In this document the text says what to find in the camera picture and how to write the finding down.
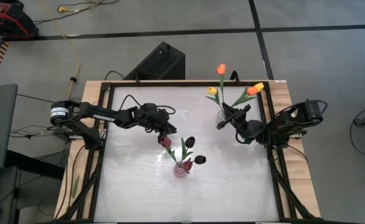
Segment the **flower vase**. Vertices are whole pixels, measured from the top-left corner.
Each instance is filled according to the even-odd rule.
[[[183,169],[183,163],[182,162],[177,162],[177,164],[173,168],[173,173],[178,178],[182,178],[182,177],[185,177],[187,175],[187,172],[185,172],[185,170]]]
[[[223,120],[225,120],[225,114],[222,110],[219,110],[216,117],[216,124],[220,123]]]

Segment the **red generator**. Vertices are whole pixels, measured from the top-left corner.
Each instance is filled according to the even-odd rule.
[[[39,29],[20,7],[0,3],[0,36],[33,39]]]

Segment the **yellow extension cord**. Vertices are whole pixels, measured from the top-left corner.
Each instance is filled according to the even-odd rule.
[[[75,74],[73,75],[73,77],[76,78],[77,75],[78,75],[78,71],[80,70],[80,56],[79,56],[76,48],[73,46],[73,44],[71,43],[71,41],[68,40],[68,38],[66,38],[66,36],[62,32],[62,29],[59,27],[58,23],[54,20],[54,18],[52,17],[51,13],[49,11],[47,11],[47,9],[44,7],[44,5],[41,3],[41,1],[40,0],[37,0],[37,2],[39,3],[39,5],[42,8],[42,10],[51,19],[51,22],[57,28],[59,34],[68,42],[68,44],[70,45],[70,47],[72,48],[72,50],[75,52],[76,60],[77,60],[77,68],[76,68],[76,71],[75,71]],[[70,92],[72,91],[72,87],[73,87],[73,81],[70,81],[70,86],[69,86],[68,95],[66,97],[66,100],[69,100],[69,98],[70,98]]]
[[[66,7],[61,5],[58,8],[58,12],[77,12],[77,11],[80,11],[80,10],[91,9],[91,8],[101,4],[102,2],[103,2],[103,0],[100,0],[99,2],[95,3],[94,5],[91,5],[91,6],[85,7],[85,8],[81,8],[81,9],[67,9]]]

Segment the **black speaker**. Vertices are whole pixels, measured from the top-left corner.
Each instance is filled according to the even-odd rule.
[[[184,80],[185,54],[160,43],[124,80]]]

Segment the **white tabletop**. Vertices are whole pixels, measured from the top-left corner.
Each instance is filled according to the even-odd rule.
[[[226,87],[225,101],[232,104],[243,87]],[[110,124],[95,222],[249,222],[278,221],[267,152],[253,142],[239,144],[231,125],[217,130],[220,108],[207,96],[207,87],[116,87],[112,109],[118,110],[127,94],[139,103],[176,109],[169,122],[177,133],[169,135],[177,159],[181,140],[196,138],[192,158],[207,157],[179,179],[175,162],[157,143],[157,133],[142,127],[128,130]],[[258,101],[247,120],[260,120]],[[127,99],[124,109],[136,106]]]

